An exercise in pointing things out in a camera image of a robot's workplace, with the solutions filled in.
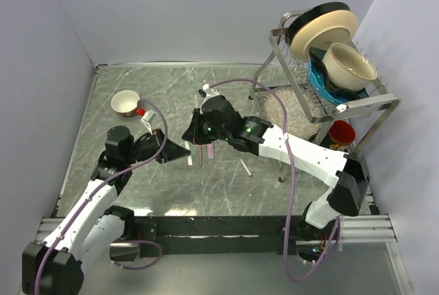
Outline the pink highlighter pen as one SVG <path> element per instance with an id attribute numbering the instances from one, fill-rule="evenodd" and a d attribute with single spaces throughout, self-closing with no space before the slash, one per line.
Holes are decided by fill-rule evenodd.
<path id="1" fill-rule="evenodd" d="M 214 143 L 210 143 L 206 146 L 207 158 L 213 160 L 215 158 L 215 147 Z"/>

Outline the pink thin pen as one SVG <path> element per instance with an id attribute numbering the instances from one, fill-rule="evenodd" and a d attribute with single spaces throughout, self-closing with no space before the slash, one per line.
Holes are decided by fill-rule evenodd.
<path id="1" fill-rule="evenodd" d="M 198 146 L 198 152 L 199 152 L 199 163 L 200 163 L 200 166 L 202 167 L 203 166 L 203 164 L 204 164 L 204 148 L 203 148 L 203 145 L 199 145 Z"/>

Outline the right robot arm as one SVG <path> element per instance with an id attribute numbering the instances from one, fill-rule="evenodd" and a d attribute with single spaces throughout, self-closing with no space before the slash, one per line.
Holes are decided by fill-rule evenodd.
<path id="1" fill-rule="evenodd" d="M 210 97 L 193 110 L 182 139 L 194 145 L 221 140 L 240 152 L 287 163 L 318 178 L 328 190 L 306 210 L 300 231 L 317 238 L 340 215 L 359 215 L 370 174 L 360 152 L 341 152 L 321 147 L 284 133 L 262 118 L 241 116 L 222 95 Z"/>

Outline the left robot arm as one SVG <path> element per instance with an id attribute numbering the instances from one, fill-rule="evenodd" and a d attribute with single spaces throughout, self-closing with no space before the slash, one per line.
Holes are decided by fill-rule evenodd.
<path id="1" fill-rule="evenodd" d="M 134 212 L 113 205 L 135 163 L 167 163 L 190 155 L 160 129 L 135 139 L 125 126 L 107 132 L 105 149 L 84 193 L 63 221 L 22 254 L 24 294 L 79 294 L 87 268 L 110 244 L 137 235 Z"/>

